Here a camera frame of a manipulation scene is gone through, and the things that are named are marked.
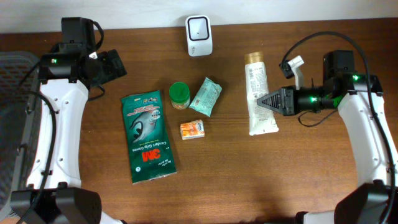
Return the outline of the green 3M gloves packet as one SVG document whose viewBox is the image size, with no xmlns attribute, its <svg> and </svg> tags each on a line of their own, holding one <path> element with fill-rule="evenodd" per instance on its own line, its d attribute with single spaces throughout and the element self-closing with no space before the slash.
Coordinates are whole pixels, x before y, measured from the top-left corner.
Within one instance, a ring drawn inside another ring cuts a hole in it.
<svg viewBox="0 0 398 224">
<path fill-rule="evenodd" d="M 133 184 L 177 172 L 160 91 L 121 99 Z"/>
</svg>

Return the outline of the white bamboo print tube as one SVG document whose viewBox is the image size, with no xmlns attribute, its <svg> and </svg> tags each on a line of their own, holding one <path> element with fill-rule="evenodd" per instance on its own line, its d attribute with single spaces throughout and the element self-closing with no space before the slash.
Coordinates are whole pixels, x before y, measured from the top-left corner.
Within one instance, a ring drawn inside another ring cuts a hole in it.
<svg viewBox="0 0 398 224">
<path fill-rule="evenodd" d="M 264 54 L 253 52 L 244 56 L 246 99 L 249 113 L 249 135 L 278 132 L 273 111 L 257 105 L 257 99 L 269 93 Z"/>
</svg>

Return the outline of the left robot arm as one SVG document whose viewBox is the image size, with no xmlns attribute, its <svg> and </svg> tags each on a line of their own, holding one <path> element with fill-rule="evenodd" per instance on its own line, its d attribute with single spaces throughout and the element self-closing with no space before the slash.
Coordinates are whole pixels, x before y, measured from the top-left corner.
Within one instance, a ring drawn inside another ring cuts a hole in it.
<svg viewBox="0 0 398 224">
<path fill-rule="evenodd" d="M 90 89 L 126 74 L 117 51 L 101 52 L 101 26 L 64 17 L 62 41 L 34 65 L 41 101 L 37 150 L 24 190 L 11 193 L 20 223 L 114 223 L 99 194 L 82 189 L 79 170 L 81 121 Z"/>
</svg>

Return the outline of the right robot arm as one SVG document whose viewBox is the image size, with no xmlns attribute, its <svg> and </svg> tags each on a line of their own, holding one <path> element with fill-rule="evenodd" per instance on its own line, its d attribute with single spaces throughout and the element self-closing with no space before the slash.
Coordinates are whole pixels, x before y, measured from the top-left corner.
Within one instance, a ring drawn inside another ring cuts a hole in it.
<svg viewBox="0 0 398 224">
<path fill-rule="evenodd" d="M 337 110 L 348 131 L 358 175 L 358 188 L 327 212 L 298 212 L 295 223 L 380 223 L 386 212 L 397 223 L 397 184 L 391 182 L 390 162 L 397 151 L 384 114 L 383 90 L 375 75 L 354 68 L 351 50 L 323 57 L 323 85 L 305 88 L 300 80 L 257 100 L 284 116 Z"/>
</svg>

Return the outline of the orange small box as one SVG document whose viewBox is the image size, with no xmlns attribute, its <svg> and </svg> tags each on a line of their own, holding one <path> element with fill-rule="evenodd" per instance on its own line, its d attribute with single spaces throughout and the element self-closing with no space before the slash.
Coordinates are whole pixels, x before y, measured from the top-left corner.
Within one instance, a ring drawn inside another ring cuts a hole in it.
<svg viewBox="0 0 398 224">
<path fill-rule="evenodd" d="M 202 138 L 205 136 L 203 121 L 201 119 L 180 125 L 180 134 L 183 140 Z"/>
</svg>

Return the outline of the green lid jar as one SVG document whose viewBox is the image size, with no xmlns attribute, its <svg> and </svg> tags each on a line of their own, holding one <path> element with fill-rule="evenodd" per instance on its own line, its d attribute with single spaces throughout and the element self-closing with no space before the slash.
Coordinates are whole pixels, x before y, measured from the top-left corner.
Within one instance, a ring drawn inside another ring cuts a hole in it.
<svg viewBox="0 0 398 224">
<path fill-rule="evenodd" d="M 175 109 L 184 110 L 190 104 L 190 89 L 186 83 L 176 82 L 169 88 L 171 104 Z"/>
</svg>

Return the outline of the mint green tissue pack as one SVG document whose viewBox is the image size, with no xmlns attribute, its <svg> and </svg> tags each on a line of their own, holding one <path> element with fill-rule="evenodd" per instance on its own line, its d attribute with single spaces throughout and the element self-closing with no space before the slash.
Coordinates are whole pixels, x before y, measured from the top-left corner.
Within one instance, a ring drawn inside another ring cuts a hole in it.
<svg viewBox="0 0 398 224">
<path fill-rule="evenodd" d="M 210 117 L 221 91 L 222 87 L 219 84 L 206 77 L 189 108 Z"/>
</svg>

